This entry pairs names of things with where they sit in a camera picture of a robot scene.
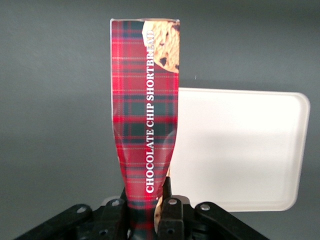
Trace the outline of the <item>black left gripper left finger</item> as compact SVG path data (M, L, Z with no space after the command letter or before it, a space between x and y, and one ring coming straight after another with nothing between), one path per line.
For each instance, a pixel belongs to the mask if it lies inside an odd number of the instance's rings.
M128 222L125 191L96 210L76 204L21 234L17 240L126 240Z

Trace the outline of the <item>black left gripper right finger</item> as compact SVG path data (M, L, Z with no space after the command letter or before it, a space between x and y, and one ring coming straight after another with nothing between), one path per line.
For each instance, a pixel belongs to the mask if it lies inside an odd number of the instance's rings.
M173 195L169 176L166 177L162 190L158 240L267 239L213 202L205 201L192 207L187 197Z

